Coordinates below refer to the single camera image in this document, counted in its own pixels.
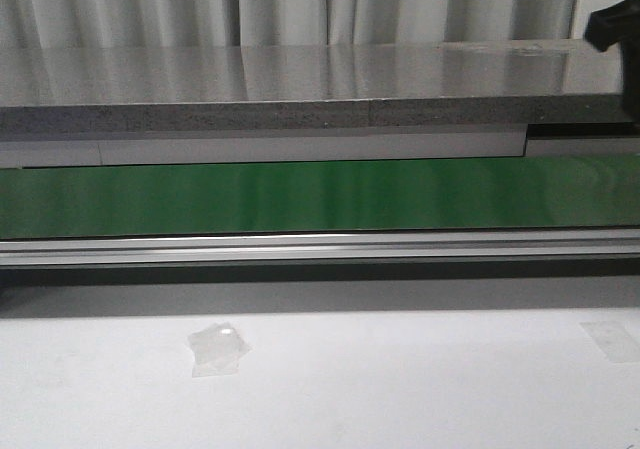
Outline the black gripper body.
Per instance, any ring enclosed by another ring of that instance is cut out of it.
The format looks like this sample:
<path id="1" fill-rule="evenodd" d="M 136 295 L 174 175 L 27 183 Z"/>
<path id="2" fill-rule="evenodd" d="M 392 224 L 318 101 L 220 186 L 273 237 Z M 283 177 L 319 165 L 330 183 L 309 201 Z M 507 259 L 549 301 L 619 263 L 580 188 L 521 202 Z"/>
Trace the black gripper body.
<path id="1" fill-rule="evenodd" d="M 622 0 L 591 12 L 583 39 L 601 53 L 618 47 L 620 107 L 639 131 L 639 0 Z"/>

